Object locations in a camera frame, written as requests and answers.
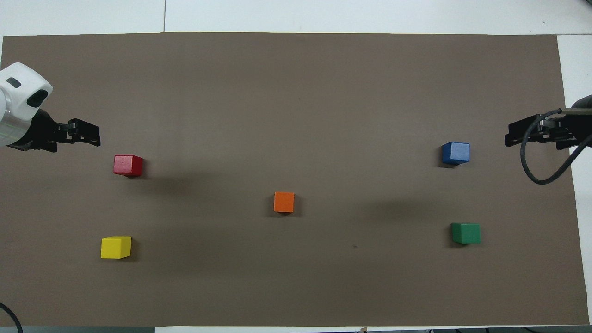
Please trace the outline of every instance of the yellow cube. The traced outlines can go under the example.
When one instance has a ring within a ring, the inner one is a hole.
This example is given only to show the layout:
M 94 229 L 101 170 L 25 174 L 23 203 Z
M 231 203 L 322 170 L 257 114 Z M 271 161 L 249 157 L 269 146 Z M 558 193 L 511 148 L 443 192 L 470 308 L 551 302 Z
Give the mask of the yellow cube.
M 115 236 L 101 240 L 101 258 L 121 259 L 131 254 L 131 237 Z

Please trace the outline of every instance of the brown mat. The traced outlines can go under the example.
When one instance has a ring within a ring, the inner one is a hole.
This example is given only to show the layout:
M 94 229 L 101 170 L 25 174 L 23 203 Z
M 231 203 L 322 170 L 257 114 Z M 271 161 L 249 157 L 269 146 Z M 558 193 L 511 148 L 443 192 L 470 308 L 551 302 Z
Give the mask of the brown mat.
M 3 50 L 2 67 L 53 84 L 54 119 L 103 139 L 1 149 L 0 299 L 25 325 L 588 323 L 571 174 L 535 185 L 503 140 L 562 106 L 555 36 L 32 36 Z M 470 163 L 441 166 L 452 140 Z M 529 149 L 541 177 L 567 156 Z M 111 173 L 125 153 L 144 177 Z M 296 193 L 294 214 L 272 211 L 274 191 Z M 480 223 L 482 244 L 452 243 L 452 222 Z M 126 235 L 130 258 L 99 258 L 102 237 Z

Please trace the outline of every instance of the green cube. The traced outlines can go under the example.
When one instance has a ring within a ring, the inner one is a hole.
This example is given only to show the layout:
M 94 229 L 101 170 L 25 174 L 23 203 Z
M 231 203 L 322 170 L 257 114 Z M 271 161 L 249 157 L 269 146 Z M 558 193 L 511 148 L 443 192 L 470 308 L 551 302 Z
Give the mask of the green cube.
M 460 244 L 480 244 L 481 227 L 477 223 L 453 223 L 452 240 Z

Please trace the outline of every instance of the blue cube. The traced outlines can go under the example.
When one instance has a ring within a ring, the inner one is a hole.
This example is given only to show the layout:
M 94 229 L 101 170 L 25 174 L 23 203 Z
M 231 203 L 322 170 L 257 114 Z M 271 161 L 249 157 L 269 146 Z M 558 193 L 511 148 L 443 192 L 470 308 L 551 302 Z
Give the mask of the blue cube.
M 471 154 L 471 145 L 466 142 L 449 142 L 442 146 L 442 162 L 459 165 L 467 163 Z

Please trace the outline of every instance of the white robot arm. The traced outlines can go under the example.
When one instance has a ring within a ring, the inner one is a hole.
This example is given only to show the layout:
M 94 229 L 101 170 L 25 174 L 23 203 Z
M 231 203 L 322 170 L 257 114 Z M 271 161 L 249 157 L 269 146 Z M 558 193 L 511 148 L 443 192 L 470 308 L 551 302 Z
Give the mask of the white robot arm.
M 58 143 L 101 145 L 99 128 L 80 119 L 60 124 L 39 107 L 53 87 L 22 63 L 0 71 L 0 146 L 57 152 Z

